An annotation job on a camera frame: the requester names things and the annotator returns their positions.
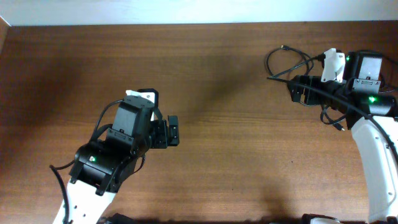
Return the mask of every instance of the cable connector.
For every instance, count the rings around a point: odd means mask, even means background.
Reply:
[[[336,124],[334,124],[333,126],[334,126],[337,130],[339,130],[339,131],[345,131],[343,125],[341,125],[341,124],[339,124],[339,123],[336,123]]]
[[[325,53],[322,53],[322,54],[316,56],[315,58],[316,58],[319,62],[324,62],[324,61],[325,61],[325,58],[326,58],[326,55],[325,55]]]
[[[281,48],[282,50],[290,50],[290,47],[287,46],[287,45],[281,45],[280,48]]]

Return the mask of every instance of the white wall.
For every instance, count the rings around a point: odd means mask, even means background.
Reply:
[[[397,0],[0,0],[12,26],[397,20]]]

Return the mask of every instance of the black cable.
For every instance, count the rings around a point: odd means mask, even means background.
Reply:
[[[293,52],[296,52],[296,53],[298,53],[301,56],[302,60],[304,60],[304,61],[306,61],[307,59],[311,58],[308,54],[302,52],[301,50],[294,49],[294,48],[286,46],[286,45],[282,45],[279,48],[274,49],[271,52],[269,52],[268,55],[264,58],[264,66],[267,69],[267,71],[268,71],[270,76],[274,76],[274,74],[271,71],[271,69],[269,68],[269,58],[271,57],[271,55],[273,53],[277,52],[278,50],[286,50],[286,51],[291,50]],[[311,60],[311,68],[309,67],[308,62],[306,63],[306,66],[307,66],[307,71],[305,72],[305,75],[308,75],[310,73],[310,71],[312,70],[313,66],[314,66],[314,62]]]
[[[67,165],[61,166],[61,167],[54,167],[55,170],[63,170],[66,169],[70,166],[72,166],[75,163],[75,160],[70,161]]]
[[[271,55],[273,53],[275,53],[278,50],[291,50],[291,51],[294,51],[294,52],[300,54],[300,56],[302,56],[303,60],[305,60],[305,61],[300,63],[300,64],[298,64],[298,65],[296,65],[296,66],[293,66],[292,68],[290,68],[288,70],[285,70],[283,72],[280,72],[280,73],[274,75],[273,72],[271,71],[271,69],[269,68],[269,58],[271,57]],[[313,66],[314,66],[313,61],[314,60],[318,60],[318,59],[319,59],[319,56],[311,58],[308,54],[302,52],[301,50],[297,50],[297,49],[288,47],[286,45],[282,45],[280,48],[274,49],[271,52],[269,52],[269,54],[264,58],[264,66],[267,69],[269,75],[271,77],[274,77],[274,78],[277,78],[277,77],[279,77],[279,76],[281,76],[283,74],[286,74],[286,73],[291,72],[291,71],[293,71],[295,69],[298,69],[299,67],[301,67],[303,65],[307,65],[307,71],[305,72],[305,75],[308,75],[310,73],[310,71],[312,70]],[[310,63],[310,62],[312,63],[311,68],[308,67],[308,63]]]
[[[105,124],[97,129],[97,131],[92,135],[90,141],[97,140],[108,128],[112,128],[113,124]]]
[[[61,187],[63,201],[65,202],[65,217],[63,218],[63,224],[68,224],[69,223],[69,201],[68,201],[67,190],[65,189],[63,180],[61,178],[61,175],[58,173],[57,169],[53,165],[50,165],[50,169],[55,174],[55,176],[58,180],[58,183],[60,184],[60,187]]]
[[[392,93],[393,91],[398,91],[398,87],[392,89],[392,90],[387,90],[387,91],[379,91],[379,93]]]
[[[384,87],[386,87],[386,79],[384,78],[383,74],[379,74],[380,76],[380,89],[383,89]]]
[[[352,109],[353,111],[355,111],[358,114],[360,114],[361,116],[363,116],[365,119],[370,120],[375,125],[375,127],[380,131],[380,133],[383,135],[384,139],[386,139],[386,141],[387,141],[387,143],[388,143],[388,145],[389,145],[389,147],[390,147],[390,149],[392,151],[392,154],[394,155],[395,161],[398,162],[398,153],[397,153],[397,149],[396,149],[396,147],[394,145],[394,142],[391,141],[391,139],[390,139],[389,135],[386,133],[386,131],[380,126],[380,124],[377,121],[375,121],[373,119],[373,117],[371,115],[368,115],[367,113],[365,113],[361,109],[355,107],[351,103],[348,103],[348,102],[346,102],[344,100],[341,100],[341,99],[339,99],[339,98],[337,98],[337,97],[335,97],[335,96],[333,96],[333,95],[331,95],[331,94],[329,94],[329,93],[327,93],[327,92],[325,92],[323,90],[319,90],[318,88],[314,88],[314,87],[311,87],[311,86],[308,86],[308,85],[304,85],[304,84],[301,84],[301,83],[295,82],[295,81],[283,80],[281,78],[268,77],[267,79],[275,80],[275,81],[278,81],[278,82],[283,82],[283,83],[290,84],[290,85],[299,86],[299,87],[302,87],[302,88],[307,88],[307,89],[312,90],[315,93],[318,93],[318,94],[320,94],[320,95],[322,95],[324,97],[327,97],[327,98],[329,98],[331,100],[334,100],[334,101],[337,101],[337,102],[341,103],[342,105],[346,106],[347,109]]]
[[[142,167],[144,166],[144,163],[145,163],[145,155],[142,156],[141,165],[139,166],[138,170],[134,171],[132,174],[135,174],[136,172],[138,172],[139,170],[141,170]]]
[[[303,103],[303,102],[299,102],[301,105],[304,105],[304,106],[318,106],[318,105],[308,105],[308,104],[305,104],[305,103]]]
[[[346,119],[347,114],[344,114],[343,116],[339,117],[338,119],[331,119],[327,113],[329,106],[321,105],[321,108],[322,108],[322,112],[320,115],[320,119],[321,119],[322,123],[326,124],[326,125],[332,125],[339,131],[344,131],[344,127],[343,127],[343,125],[340,124],[340,122],[342,122]],[[329,122],[324,121],[323,116],[325,116]]]
[[[118,103],[120,103],[120,102],[123,102],[123,100],[116,100],[116,101],[114,101],[114,102],[108,104],[107,106],[105,106],[104,110],[102,111],[102,113],[101,113],[100,116],[99,116],[99,119],[98,119],[97,123],[95,124],[94,131],[93,131],[93,134],[91,135],[91,138],[90,138],[90,139],[93,139],[93,137],[94,137],[94,135],[95,135],[95,132],[97,132],[98,126],[100,125],[101,119],[102,119],[102,117],[104,116],[106,110],[107,110],[108,108],[110,108],[111,106],[113,106],[113,105],[115,105],[115,104],[118,104]]]

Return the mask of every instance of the wood grain surface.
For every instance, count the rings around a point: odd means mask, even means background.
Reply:
[[[104,106],[138,88],[158,90],[162,113],[178,116],[180,145],[150,150],[104,215],[367,220],[351,133],[323,125],[319,107],[292,103],[285,85],[266,80],[262,61],[282,44],[310,55],[336,47],[398,58],[397,25],[11,27],[0,58],[0,223],[52,223],[62,195],[49,164],[73,159]],[[278,52],[270,63],[281,71],[298,60]],[[392,67],[383,66],[397,83]],[[321,73],[317,62],[312,74]],[[61,173],[66,182],[68,172]]]

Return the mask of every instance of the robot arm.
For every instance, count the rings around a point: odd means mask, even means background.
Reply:
[[[392,220],[396,223],[398,156],[390,146],[398,145],[398,105],[393,96],[378,94],[382,55],[366,51],[350,52],[345,57],[336,49],[330,49],[318,58],[323,58],[322,77],[297,75],[291,81],[282,81],[287,83],[293,102],[300,102],[303,95],[306,105],[326,105],[325,108],[344,114],[342,118],[352,130],[363,163],[369,195],[369,222]]]
[[[398,145],[398,122],[394,118],[373,117]],[[398,173],[392,151],[379,130],[364,118],[351,129],[361,154],[369,195],[369,222],[398,217]]]
[[[178,146],[178,118],[169,116],[167,126],[158,109],[158,92],[146,89],[126,93],[114,123],[96,128],[90,141],[76,152],[67,185],[68,205],[62,202],[53,224],[97,223],[121,184],[137,172],[134,169],[139,158],[141,168],[149,149]],[[103,132],[104,141],[98,139]]]

